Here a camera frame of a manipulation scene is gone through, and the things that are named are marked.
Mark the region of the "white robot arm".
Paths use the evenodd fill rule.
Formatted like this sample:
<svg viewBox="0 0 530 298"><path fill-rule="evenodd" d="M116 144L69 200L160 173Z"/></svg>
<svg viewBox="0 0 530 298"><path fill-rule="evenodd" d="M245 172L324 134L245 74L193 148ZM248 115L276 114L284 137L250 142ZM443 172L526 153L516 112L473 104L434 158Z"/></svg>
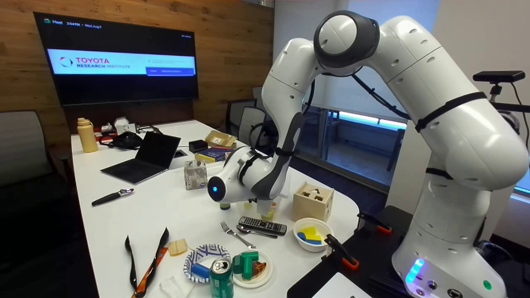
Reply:
<svg viewBox="0 0 530 298"><path fill-rule="evenodd" d="M283 188L299 139L301 100L319 74L346 77L374 69L429 147L412 220L390 254L407 294L419 298L508 298L500 273L478 254L490 193L515 185L528 150L515 129L410 16L384 23L339 9L306 38L286 41L275 57L261 102L276 127L268 157L241 145L207 180L220 203L253 198L266 210Z"/></svg>

